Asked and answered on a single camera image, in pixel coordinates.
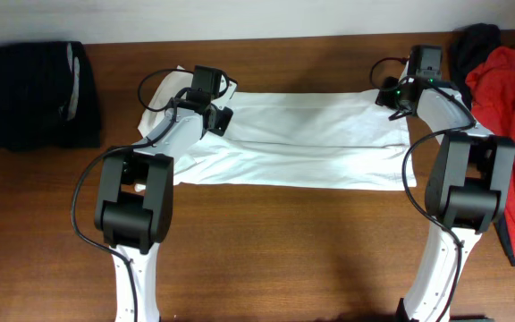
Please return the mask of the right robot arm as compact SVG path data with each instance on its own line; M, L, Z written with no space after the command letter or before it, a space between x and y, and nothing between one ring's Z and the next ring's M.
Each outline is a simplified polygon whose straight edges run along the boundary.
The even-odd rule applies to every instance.
M440 144L428 177L425 204L417 211L430 223L417 277L399 301L395 320L448 321L450 306L470 252L504 213L515 158L515 143L496 136L464 105L461 93L442 78L443 50L416 45L401 59L399 78L378 86L376 104L393 110L390 120L415 116Z

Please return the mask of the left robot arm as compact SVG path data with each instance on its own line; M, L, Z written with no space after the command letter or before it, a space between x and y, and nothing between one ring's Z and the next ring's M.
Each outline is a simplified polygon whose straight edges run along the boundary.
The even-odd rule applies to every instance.
M237 83L198 65L190 85L158 108L162 119L142 140L103 157L95 227L111 253L119 321L157 321L156 257L173 216L174 165L207 132L224 135Z

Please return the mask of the white t-shirt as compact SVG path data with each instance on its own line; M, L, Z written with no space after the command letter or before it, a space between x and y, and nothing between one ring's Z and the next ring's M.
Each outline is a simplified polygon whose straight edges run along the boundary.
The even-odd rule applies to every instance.
M177 184L253 184L400 191L406 121L389 121L374 89L357 93L236 92L224 136L209 133L174 166Z

